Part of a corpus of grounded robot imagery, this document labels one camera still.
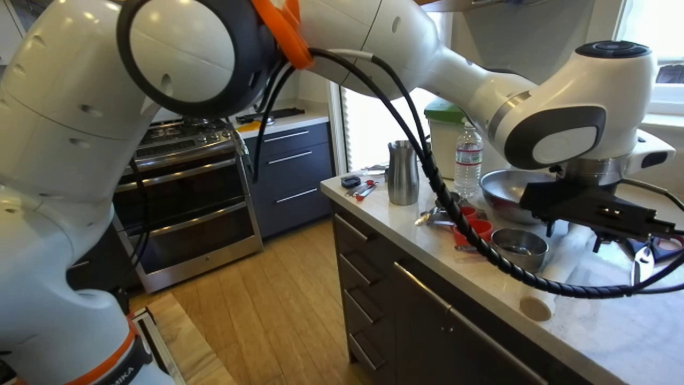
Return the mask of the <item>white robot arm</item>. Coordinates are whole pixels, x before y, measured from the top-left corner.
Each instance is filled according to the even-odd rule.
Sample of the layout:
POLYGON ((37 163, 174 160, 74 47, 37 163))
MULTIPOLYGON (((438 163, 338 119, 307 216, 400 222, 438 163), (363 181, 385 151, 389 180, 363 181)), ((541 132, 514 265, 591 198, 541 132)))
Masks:
POLYGON ((541 83, 485 71, 417 0, 51 0, 0 105, 0 353, 26 385, 164 382, 117 299, 65 272, 157 109, 239 111, 281 63, 389 99, 429 89, 519 168, 630 165, 653 81, 630 40, 584 42, 541 83))

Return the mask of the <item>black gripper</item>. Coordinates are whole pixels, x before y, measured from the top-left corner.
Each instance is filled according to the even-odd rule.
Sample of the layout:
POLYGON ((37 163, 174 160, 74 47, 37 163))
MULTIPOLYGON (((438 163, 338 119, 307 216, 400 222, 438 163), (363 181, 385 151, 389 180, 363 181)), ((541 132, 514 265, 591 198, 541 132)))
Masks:
POLYGON ((609 187, 598 186, 530 181, 519 206, 542 222, 584 225, 601 237, 648 240, 676 232, 676 225, 658 221, 653 209, 618 198, 609 187))

